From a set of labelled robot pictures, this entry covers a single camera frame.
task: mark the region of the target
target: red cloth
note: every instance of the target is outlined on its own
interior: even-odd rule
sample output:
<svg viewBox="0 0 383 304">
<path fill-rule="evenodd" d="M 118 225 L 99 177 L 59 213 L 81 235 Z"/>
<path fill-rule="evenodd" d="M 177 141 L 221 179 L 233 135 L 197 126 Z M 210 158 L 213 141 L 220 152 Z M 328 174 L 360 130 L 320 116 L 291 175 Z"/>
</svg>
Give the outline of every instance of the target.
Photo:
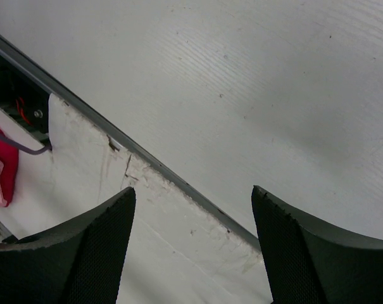
<svg viewBox="0 0 383 304">
<path fill-rule="evenodd" d="M 0 160 L 4 164 L 0 176 L 3 197 L 7 201 L 7 206 L 13 200 L 16 171 L 18 169 L 18 149 L 0 141 Z"/>
</svg>

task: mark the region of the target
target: white wooden board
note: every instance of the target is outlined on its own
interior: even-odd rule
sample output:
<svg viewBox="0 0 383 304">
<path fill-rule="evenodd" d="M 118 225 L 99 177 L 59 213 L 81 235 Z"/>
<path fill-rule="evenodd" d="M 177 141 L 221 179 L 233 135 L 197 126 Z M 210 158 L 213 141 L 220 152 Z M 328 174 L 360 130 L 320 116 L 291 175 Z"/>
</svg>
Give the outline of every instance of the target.
<svg viewBox="0 0 383 304">
<path fill-rule="evenodd" d="M 383 0 L 0 0 L 0 34 L 251 232 L 258 184 L 383 239 Z"/>
<path fill-rule="evenodd" d="M 0 208 L 0 221 L 13 234 L 48 229 L 134 186 L 134 226 L 117 303 L 271 303 L 261 253 L 137 155 L 113 151 L 73 107 L 56 96 L 49 105 L 53 151 L 20 153 L 14 201 Z M 41 147 L 1 111 L 0 128 Z"/>
</svg>

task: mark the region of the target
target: red wire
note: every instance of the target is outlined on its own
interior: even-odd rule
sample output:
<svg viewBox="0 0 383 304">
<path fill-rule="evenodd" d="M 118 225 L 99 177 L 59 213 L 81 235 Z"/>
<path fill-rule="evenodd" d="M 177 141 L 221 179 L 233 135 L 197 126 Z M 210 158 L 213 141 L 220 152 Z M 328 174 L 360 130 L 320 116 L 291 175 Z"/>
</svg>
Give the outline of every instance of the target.
<svg viewBox="0 0 383 304">
<path fill-rule="evenodd" d="M 22 97 L 18 97 L 15 101 L 16 101 L 16 109 L 17 109 L 17 111 L 19 112 L 19 114 L 21 115 L 21 117 L 24 119 L 24 121 L 25 121 L 27 124 L 32 125 L 32 123 L 28 120 L 28 118 L 25 117 L 24 109 L 23 109 L 23 108 L 20 108 L 20 103 L 18 102 L 18 101 L 21 101 L 21 102 L 22 102 L 22 105 L 24 106 L 24 105 L 25 105 L 24 99 L 22 99 Z"/>
</svg>

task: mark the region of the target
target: white wall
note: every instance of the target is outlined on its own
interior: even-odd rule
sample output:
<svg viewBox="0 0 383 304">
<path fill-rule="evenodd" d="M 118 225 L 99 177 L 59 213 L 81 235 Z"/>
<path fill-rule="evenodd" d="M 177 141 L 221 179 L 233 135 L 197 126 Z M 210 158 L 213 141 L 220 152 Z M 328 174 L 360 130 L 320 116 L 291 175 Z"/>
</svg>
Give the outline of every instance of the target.
<svg viewBox="0 0 383 304">
<path fill-rule="evenodd" d="M 383 239 L 383 1 L 0 0 L 0 34 L 250 231 L 259 184 Z"/>
<path fill-rule="evenodd" d="M 49 100 L 52 152 L 20 153 L 15 196 L 0 221 L 18 238 L 58 225 L 126 187 L 136 210 L 117 303 L 271 303 L 263 256 L 72 106 Z M 0 111 L 10 138 L 41 144 Z"/>
</svg>

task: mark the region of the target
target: gray metal bar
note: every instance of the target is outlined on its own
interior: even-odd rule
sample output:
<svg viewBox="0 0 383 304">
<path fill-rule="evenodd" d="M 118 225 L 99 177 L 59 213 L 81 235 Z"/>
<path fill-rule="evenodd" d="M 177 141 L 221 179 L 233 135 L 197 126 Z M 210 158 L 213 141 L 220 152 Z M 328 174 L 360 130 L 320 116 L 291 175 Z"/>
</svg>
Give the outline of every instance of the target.
<svg viewBox="0 0 383 304">
<path fill-rule="evenodd" d="M 43 70 L 39 65 L 34 63 L 28 56 L 25 56 L 16 47 L 10 44 L 5 38 L 0 36 L 0 55 L 8 60 L 12 65 L 34 81 L 38 86 L 42 87 L 48 93 L 54 93 L 64 99 L 70 105 L 74 106 L 81 114 L 83 114 L 92 123 L 97 125 L 107 135 L 116 142 L 126 147 L 129 151 L 138 154 L 144 160 L 151 164 L 164 178 L 172 181 L 186 195 L 190 196 L 199 206 L 211 213 L 228 229 L 242 237 L 252 247 L 260 251 L 258 238 L 242 227 L 234 219 L 224 213 L 215 206 L 209 199 L 191 187 L 185 180 L 171 171 L 168 167 L 157 160 L 153 155 L 148 153 L 144 148 L 138 145 L 128 135 L 115 127 L 111 122 L 100 115 L 96 110 L 91 108 L 87 103 L 81 100 L 71 90 L 67 89 L 63 84 Z"/>
</svg>

